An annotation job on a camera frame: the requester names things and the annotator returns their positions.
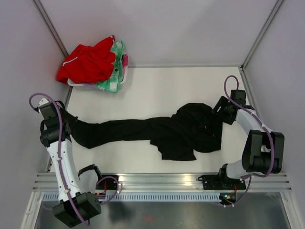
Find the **black trousers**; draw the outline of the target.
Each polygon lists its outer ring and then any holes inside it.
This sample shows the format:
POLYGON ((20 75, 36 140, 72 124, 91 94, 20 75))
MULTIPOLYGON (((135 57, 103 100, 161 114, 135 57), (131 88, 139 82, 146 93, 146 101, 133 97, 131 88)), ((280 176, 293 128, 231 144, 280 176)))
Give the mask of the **black trousers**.
POLYGON ((188 103, 171 117, 129 119, 90 124, 78 119, 72 133, 81 146, 92 149, 118 141, 149 140, 163 160, 194 161, 194 151, 221 149, 223 123, 202 103, 188 103))

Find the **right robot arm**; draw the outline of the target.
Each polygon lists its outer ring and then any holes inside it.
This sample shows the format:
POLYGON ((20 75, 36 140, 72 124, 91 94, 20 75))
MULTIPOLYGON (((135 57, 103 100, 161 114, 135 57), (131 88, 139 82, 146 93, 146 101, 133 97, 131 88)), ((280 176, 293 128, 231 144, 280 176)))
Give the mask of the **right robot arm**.
POLYGON ((229 98, 222 96, 212 113, 226 124, 237 122, 247 134, 242 158, 219 170, 217 183, 221 188, 228 189, 235 179, 252 175, 267 177, 281 172, 285 137, 266 127, 258 118, 255 109, 246 104, 244 90, 232 90, 229 98))

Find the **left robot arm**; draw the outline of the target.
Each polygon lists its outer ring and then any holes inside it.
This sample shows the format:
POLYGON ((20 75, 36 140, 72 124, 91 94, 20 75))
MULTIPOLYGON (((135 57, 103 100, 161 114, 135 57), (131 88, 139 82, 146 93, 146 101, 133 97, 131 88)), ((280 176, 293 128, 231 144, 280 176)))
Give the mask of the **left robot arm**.
POLYGON ((91 218, 101 213, 95 190, 103 186, 104 178, 94 165, 78 173, 72 155, 70 131, 61 118, 56 103, 42 98, 38 111, 43 116, 40 141, 50 155, 57 178, 58 205, 54 216, 69 228, 90 225, 91 218))

